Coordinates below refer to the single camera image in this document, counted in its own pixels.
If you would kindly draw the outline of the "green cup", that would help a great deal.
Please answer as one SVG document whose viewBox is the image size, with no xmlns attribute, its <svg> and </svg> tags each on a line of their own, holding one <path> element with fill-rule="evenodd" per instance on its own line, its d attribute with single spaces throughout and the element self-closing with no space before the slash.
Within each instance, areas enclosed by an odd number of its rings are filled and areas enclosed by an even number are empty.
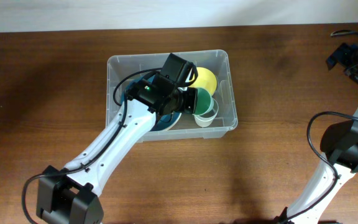
<svg viewBox="0 0 358 224">
<path fill-rule="evenodd" d="M 195 115 L 203 115 L 209 113 L 213 109 L 213 99 L 207 90 L 197 88 L 197 101 L 195 106 Z"/>
</svg>

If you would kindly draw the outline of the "yellow bowl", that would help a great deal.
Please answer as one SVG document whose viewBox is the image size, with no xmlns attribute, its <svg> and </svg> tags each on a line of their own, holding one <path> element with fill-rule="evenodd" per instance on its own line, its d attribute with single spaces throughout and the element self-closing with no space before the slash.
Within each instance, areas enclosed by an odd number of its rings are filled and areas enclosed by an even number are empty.
<svg viewBox="0 0 358 224">
<path fill-rule="evenodd" d="M 218 87 L 218 81 L 214 73 L 204 67 L 198 67 L 198 78 L 195 80 L 195 82 L 190 85 L 192 88 L 203 88 L 208 91 L 208 93 L 213 96 L 217 87 Z"/>
</svg>

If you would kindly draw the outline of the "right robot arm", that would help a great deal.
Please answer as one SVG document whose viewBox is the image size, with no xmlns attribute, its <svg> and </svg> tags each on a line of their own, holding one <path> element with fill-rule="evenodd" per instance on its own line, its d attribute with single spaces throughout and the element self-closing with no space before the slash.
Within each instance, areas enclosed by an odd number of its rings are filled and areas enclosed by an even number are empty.
<svg viewBox="0 0 358 224">
<path fill-rule="evenodd" d="M 358 31 L 337 30 L 331 37 L 357 35 Z M 344 73 L 358 84 L 358 45 L 341 44 L 327 59 L 328 69 L 340 64 Z M 358 108 L 350 116 L 330 112 L 345 120 L 330 125 L 318 149 L 320 162 L 301 195 L 275 217 L 275 223 L 319 223 L 319 219 L 340 188 L 358 173 Z"/>
</svg>

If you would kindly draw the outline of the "cream plate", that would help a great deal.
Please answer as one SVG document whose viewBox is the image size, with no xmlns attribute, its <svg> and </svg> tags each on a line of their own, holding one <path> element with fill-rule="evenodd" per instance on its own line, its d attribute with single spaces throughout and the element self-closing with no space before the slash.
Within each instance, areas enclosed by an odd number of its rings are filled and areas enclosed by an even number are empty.
<svg viewBox="0 0 358 224">
<path fill-rule="evenodd" d="M 164 131 L 168 131 L 170 129 L 172 129 L 176 124 L 177 122 L 179 122 L 180 118 L 181 118 L 181 113 L 178 113 L 177 115 L 174 116 L 174 121 L 170 122 L 170 125 L 164 129 Z"/>
</svg>

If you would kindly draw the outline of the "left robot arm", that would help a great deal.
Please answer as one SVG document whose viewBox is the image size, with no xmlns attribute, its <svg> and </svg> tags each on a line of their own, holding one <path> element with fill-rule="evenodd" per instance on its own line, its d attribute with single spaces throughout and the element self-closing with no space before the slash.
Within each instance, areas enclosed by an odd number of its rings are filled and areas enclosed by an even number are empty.
<svg viewBox="0 0 358 224">
<path fill-rule="evenodd" d="M 197 78 L 149 71 L 128 85 L 119 111 L 100 135 L 62 170 L 48 166 L 39 175 L 36 215 L 47 223 L 101 223 L 99 197 L 111 174 L 159 117 L 195 112 Z"/>
</svg>

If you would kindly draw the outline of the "grey cup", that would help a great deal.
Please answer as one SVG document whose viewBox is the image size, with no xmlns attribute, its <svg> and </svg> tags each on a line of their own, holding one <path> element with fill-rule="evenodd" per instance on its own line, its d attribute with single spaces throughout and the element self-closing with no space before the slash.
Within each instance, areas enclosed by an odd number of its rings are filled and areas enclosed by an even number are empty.
<svg viewBox="0 0 358 224">
<path fill-rule="evenodd" d="M 219 111 L 219 105 L 218 102 L 215 99 L 212 99 L 211 105 L 213 106 L 211 110 L 205 114 L 202 115 L 193 115 L 195 122 L 198 126 L 202 128 L 206 128 L 214 121 L 214 119 L 218 115 Z"/>
</svg>

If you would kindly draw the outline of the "dark blue plate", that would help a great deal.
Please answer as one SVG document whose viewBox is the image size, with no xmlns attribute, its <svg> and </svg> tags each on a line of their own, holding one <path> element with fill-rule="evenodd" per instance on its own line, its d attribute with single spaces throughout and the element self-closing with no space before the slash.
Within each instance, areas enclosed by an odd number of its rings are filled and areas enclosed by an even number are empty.
<svg viewBox="0 0 358 224">
<path fill-rule="evenodd" d="M 131 86 L 133 85 L 135 82 L 138 82 L 140 80 L 140 78 L 135 78 L 135 79 L 128 79 L 127 81 L 124 82 L 125 87 L 121 92 L 121 96 L 120 96 L 120 102 L 123 103 L 124 102 L 124 97 L 123 94 L 124 92 Z M 174 121 L 174 116 L 177 115 L 178 113 L 172 113 L 172 114 L 166 114 L 164 116 L 158 117 L 156 120 L 156 124 L 155 126 L 150 130 L 151 132 L 154 131 L 163 131 L 165 128 L 167 128 L 170 125 L 170 122 Z"/>
</svg>

